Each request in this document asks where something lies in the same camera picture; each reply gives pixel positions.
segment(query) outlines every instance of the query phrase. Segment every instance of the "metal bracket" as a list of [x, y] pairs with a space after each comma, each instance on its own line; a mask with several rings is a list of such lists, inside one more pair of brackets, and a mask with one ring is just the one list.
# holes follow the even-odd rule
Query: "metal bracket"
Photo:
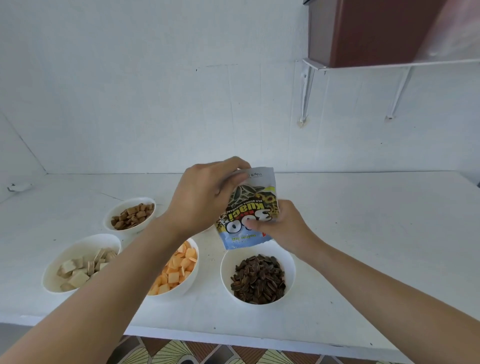
[[314, 74], [315, 69], [309, 64], [305, 64], [301, 73], [303, 86], [301, 91], [301, 117], [298, 121], [299, 127], [302, 127], [307, 121], [308, 100], [310, 98], [310, 90], [312, 89], [312, 81]]
[[402, 68], [403, 68], [402, 77], [400, 78], [400, 81], [398, 83], [395, 98], [392, 102], [392, 105], [390, 106], [389, 113], [387, 114], [387, 116], [385, 116], [385, 120], [392, 120], [395, 118], [395, 111], [397, 109], [398, 103], [403, 95], [403, 91], [405, 90], [405, 87], [407, 87], [408, 82], [410, 81], [410, 78], [412, 76], [413, 66], [402, 67]]

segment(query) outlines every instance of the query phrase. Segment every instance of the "brown cabinet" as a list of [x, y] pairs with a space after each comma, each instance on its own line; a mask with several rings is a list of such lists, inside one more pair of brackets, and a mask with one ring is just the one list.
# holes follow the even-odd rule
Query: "brown cabinet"
[[445, 0], [307, 0], [309, 58], [328, 67], [409, 63]]

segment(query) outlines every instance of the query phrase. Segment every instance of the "sunflower seed packet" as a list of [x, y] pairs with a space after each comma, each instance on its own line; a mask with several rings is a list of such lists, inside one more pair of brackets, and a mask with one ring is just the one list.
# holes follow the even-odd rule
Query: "sunflower seed packet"
[[225, 213], [215, 223], [228, 250], [271, 240], [269, 235], [250, 230], [244, 224], [250, 219], [275, 220], [279, 214], [273, 168], [257, 167], [234, 173], [240, 172], [248, 173], [248, 179], [233, 191]]

